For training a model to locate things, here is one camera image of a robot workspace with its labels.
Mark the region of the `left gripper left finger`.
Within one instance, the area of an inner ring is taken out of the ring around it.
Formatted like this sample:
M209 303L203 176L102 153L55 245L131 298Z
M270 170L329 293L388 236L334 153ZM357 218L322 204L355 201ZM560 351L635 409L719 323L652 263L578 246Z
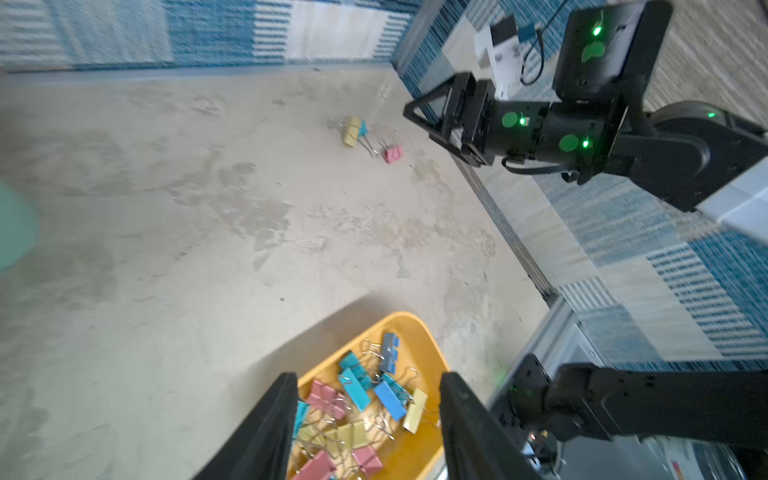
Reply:
M298 409L298 379L280 374L197 479L284 479Z

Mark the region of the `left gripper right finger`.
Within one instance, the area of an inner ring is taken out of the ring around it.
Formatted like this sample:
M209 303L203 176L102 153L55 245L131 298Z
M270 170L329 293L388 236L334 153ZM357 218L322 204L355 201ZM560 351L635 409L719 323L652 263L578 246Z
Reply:
M536 479L538 474L456 372L440 381L440 421L450 479Z

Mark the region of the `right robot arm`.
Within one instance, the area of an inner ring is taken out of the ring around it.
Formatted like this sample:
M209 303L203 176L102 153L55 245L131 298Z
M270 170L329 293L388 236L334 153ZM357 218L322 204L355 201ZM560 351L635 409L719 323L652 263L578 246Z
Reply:
M558 174L578 185L599 174L620 176L679 211L696 211L757 170L767 132L701 101L644 110L672 14L668 1L573 11L553 102L498 100L492 81L461 72L406 104L403 114L472 167L500 159L510 173ZM515 432L545 431L560 442L670 436L753 450L767 445L765 371L644 373L576 363L549 376L530 354L490 409L455 372L442 376L440 395L453 479L535 478Z

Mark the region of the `blue binder clip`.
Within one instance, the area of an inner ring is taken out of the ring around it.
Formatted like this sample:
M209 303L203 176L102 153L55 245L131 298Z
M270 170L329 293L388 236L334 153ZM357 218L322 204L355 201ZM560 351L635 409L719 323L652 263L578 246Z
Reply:
M397 373L399 348L400 337L393 332L385 332L378 343L366 339L363 352L378 359L379 372L394 375Z

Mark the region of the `yellow binder clip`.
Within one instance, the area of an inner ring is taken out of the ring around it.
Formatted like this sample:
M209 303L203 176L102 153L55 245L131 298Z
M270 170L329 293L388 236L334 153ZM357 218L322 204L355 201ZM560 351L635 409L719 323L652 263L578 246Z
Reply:
M357 116L348 116L343 120L331 118L328 120L328 124L331 128L335 128L341 133L343 145L353 148L358 144L357 137L361 120Z
M371 443L365 422L362 420L331 426L326 430L319 430L307 424L299 429L297 439L326 450L333 458Z

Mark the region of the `yellow storage tray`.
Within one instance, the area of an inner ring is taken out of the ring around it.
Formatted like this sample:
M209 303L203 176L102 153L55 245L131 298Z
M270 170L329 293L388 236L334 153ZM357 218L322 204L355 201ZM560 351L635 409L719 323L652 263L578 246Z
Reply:
M417 316L396 312L298 381L290 479L425 479L443 455L448 365Z

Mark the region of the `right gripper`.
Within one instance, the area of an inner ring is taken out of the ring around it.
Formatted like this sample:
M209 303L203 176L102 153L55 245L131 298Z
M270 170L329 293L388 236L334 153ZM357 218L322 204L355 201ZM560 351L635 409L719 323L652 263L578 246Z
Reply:
M494 96L491 80L457 73L407 103L403 116L454 159L474 168L492 166L495 156L486 152L485 143Z

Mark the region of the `teal binder clip carried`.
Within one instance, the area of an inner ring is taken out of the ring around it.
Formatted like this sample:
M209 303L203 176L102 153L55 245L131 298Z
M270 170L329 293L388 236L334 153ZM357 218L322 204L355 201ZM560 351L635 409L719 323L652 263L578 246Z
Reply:
M358 411L364 412L371 400L352 370L350 368L342 370L338 375L338 380Z

